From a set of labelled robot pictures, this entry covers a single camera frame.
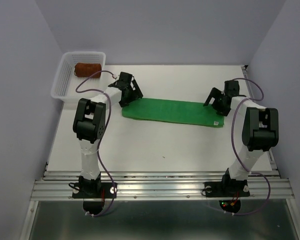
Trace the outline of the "green microfiber towel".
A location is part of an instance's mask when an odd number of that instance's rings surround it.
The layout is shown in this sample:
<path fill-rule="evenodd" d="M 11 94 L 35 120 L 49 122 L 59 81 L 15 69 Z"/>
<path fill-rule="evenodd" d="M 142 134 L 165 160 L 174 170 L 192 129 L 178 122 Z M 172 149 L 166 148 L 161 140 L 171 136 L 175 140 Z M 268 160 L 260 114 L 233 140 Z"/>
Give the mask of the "green microfiber towel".
<path fill-rule="evenodd" d="M 225 124 L 225 118 L 218 115 L 211 105 L 191 101 L 141 98 L 123 107 L 121 114 L 134 120 L 212 128 L 222 128 Z"/>

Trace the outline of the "brown microfiber towel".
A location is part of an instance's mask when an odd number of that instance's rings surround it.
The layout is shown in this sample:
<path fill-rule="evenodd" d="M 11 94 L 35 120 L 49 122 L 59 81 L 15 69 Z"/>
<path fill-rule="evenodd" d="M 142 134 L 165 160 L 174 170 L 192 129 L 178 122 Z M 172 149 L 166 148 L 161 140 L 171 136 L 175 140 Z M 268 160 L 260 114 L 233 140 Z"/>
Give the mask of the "brown microfiber towel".
<path fill-rule="evenodd" d="M 78 62 L 74 66 L 74 75 L 78 78 L 88 78 L 93 75 L 92 79 L 98 79 L 101 76 L 102 65 L 99 63 Z"/>

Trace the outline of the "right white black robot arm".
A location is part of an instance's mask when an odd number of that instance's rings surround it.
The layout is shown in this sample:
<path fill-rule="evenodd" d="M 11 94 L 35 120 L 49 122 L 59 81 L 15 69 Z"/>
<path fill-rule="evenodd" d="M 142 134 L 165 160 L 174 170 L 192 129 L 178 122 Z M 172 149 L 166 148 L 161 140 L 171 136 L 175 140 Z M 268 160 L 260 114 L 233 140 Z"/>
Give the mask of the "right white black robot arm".
<path fill-rule="evenodd" d="M 224 82 L 224 90 L 212 88 L 204 106 L 211 104 L 220 116 L 226 117 L 234 111 L 231 122 L 231 146 L 235 155 L 233 164 L 226 170 L 220 182 L 221 192 L 232 195 L 239 186 L 246 186 L 249 173 L 259 158 L 275 147 L 279 142 L 279 111 L 276 108 L 265 107 L 257 102 L 264 99 L 264 92 L 260 90 L 261 98 L 251 98 L 240 94 L 240 78 Z M 243 117 L 241 141 L 243 147 L 236 150 L 234 133 L 236 117 Z"/>

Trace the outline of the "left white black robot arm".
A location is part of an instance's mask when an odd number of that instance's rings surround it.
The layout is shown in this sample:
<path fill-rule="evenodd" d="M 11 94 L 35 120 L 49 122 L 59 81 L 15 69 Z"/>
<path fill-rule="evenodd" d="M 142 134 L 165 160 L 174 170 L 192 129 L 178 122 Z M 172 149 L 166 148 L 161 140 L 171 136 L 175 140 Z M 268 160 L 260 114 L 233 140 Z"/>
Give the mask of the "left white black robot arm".
<path fill-rule="evenodd" d="M 91 98 L 81 98 L 78 101 L 73 121 L 73 132 L 80 144 L 81 172 L 78 186 L 73 188 L 96 197 L 101 193 L 101 171 L 99 168 L 99 147 L 109 123 L 112 105 L 126 107 L 141 99 L 143 94 L 134 78 L 127 72 L 121 72 L 115 82 Z"/>

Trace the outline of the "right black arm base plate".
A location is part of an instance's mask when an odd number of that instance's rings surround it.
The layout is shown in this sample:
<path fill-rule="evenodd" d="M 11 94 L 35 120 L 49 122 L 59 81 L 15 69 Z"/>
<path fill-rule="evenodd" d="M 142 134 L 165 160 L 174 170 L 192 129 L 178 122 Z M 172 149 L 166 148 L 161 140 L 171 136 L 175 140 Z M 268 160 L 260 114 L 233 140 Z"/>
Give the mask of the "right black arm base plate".
<path fill-rule="evenodd" d="M 221 181 L 207 181 L 204 183 L 202 190 L 207 198 L 232 198 L 232 197 L 249 197 L 250 191 L 247 181 L 234 181 L 223 183 Z"/>

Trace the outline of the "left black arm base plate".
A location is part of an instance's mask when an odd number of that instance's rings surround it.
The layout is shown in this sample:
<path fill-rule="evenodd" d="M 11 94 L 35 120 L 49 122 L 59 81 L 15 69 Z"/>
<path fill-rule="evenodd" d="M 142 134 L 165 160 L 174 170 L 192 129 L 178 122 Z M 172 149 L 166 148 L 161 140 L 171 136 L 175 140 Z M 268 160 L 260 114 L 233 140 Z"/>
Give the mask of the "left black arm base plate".
<path fill-rule="evenodd" d="M 117 183 L 101 182 L 97 186 L 81 187 L 79 182 L 70 182 L 73 199 L 115 199 L 117 197 Z"/>

